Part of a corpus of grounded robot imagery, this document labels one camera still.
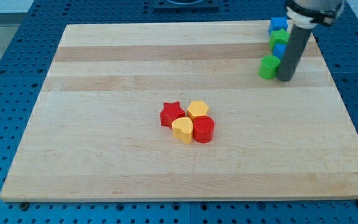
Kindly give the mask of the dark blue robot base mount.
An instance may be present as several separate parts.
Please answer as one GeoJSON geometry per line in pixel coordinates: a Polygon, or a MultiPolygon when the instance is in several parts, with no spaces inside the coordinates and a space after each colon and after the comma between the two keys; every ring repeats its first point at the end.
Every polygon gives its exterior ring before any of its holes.
{"type": "Polygon", "coordinates": [[[197,11],[219,9],[219,0],[151,0],[153,12],[197,11]]]}

